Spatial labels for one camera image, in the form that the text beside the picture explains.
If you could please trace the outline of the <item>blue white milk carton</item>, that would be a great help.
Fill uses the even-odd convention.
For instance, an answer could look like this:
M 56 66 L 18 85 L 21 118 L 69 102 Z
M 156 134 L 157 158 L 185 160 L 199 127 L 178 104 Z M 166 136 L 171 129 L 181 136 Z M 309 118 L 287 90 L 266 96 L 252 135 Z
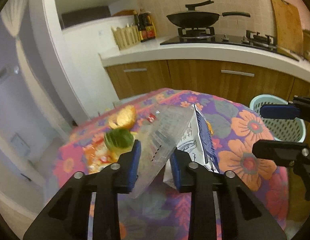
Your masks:
M 219 173 L 215 148 L 207 120 L 196 105 L 191 106 L 192 118 L 177 144 L 177 149 L 189 154 L 191 161 L 203 165 L 207 170 Z

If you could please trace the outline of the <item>dark soy sauce bottle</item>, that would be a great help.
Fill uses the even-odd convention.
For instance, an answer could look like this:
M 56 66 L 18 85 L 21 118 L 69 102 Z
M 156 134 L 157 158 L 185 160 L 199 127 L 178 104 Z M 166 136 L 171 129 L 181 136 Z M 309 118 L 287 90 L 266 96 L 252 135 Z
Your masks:
M 138 29 L 139 40 L 140 40 L 140 42 L 143 42 L 144 41 L 143 30 L 141 28 L 141 25 L 139 22 L 139 16 L 138 16 L 138 13 L 136 10 L 133 11 L 133 16 L 134 16 L 135 25 L 137 26 L 137 29 Z

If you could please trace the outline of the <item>beige chopstick holder basket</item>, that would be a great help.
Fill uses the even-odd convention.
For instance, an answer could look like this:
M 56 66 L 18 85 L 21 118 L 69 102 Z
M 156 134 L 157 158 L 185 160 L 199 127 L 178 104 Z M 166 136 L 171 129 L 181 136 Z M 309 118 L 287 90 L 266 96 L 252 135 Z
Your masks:
M 139 31 L 136 25 L 127 24 L 123 28 L 112 27 L 111 30 L 119 50 L 128 49 L 140 43 Z

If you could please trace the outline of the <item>black glass gas stove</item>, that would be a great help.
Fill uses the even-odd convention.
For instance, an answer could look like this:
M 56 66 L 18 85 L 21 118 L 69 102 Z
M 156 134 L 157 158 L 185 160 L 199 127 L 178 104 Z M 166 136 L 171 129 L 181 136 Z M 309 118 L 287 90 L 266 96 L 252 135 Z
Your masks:
M 246 30 L 244 36 L 234 36 L 227 34 L 216 34 L 214 27 L 207 28 L 178 28 L 178 36 L 170 38 L 169 40 L 163 41 L 160 45 L 172 45 L 172 44 L 228 44 L 243 47 L 252 47 L 255 49 L 261 49 L 283 55 L 291 58 L 295 61 L 299 59 L 287 52 L 283 48 L 277 46 L 277 39 L 271 35 L 260 35 L 259 32 L 253 32 Z

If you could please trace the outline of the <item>bamboo cutting board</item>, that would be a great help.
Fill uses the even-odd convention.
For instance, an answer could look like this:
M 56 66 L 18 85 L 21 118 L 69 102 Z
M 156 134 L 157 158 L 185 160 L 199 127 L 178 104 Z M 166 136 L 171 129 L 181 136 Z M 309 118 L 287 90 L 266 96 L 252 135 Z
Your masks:
M 303 54 L 303 31 L 297 7 L 285 0 L 271 0 L 279 47 Z

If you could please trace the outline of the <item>light blue perforated trash basket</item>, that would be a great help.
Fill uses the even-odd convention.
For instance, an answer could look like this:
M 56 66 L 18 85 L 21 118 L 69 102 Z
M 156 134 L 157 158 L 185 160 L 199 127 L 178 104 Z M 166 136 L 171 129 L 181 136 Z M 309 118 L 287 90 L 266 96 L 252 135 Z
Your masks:
M 302 119 L 282 120 L 263 118 L 260 114 L 260 108 L 264 104 L 288 104 L 288 102 L 271 94 L 261 94 L 255 96 L 250 101 L 250 109 L 258 113 L 276 141 L 304 142 L 307 130 Z

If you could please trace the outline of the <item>green vegetable scrap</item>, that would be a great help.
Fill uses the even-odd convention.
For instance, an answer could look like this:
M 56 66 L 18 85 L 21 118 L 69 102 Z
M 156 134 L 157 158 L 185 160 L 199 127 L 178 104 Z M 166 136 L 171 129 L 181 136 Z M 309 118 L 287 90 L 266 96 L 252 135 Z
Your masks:
M 124 149 L 132 146 L 134 136 L 129 130 L 117 128 L 105 133 L 104 141 L 109 150 L 115 151 L 116 149 Z

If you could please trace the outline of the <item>orange snack bag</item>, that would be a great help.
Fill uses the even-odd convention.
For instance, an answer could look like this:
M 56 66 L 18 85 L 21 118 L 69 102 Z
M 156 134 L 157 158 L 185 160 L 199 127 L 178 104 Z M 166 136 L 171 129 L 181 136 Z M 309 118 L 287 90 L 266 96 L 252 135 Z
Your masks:
M 118 156 L 105 145 L 104 139 L 83 148 L 89 174 L 98 173 L 106 166 L 116 163 Z

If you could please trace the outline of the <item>red label sauce bottle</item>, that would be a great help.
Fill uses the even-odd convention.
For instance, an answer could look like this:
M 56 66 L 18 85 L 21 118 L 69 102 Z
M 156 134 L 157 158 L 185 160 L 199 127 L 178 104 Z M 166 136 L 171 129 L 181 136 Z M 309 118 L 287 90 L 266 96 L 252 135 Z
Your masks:
M 151 13 L 146 11 L 144 8 L 141 8 L 140 9 L 140 18 L 141 18 L 141 22 L 143 23 L 143 25 L 146 29 L 147 38 L 149 40 L 155 39 L 156 38 L 156 30 L 154 27 L 154 23 L 152 21 Z

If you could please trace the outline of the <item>clear plastic container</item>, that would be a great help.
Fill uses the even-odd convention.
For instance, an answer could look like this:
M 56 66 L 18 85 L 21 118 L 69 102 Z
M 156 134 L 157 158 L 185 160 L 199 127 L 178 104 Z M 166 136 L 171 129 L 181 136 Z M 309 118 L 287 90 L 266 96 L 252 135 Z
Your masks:
M 154 115 L 154 121 L 147 121 L 136 136 L 141 143 L 141 156 L 137 181 L 130 193 L 132 198 L 143 194 L 165 166 L 182 139 L 193 113 L 191 106 L 157 104 L 151 108 L 149 115 Z

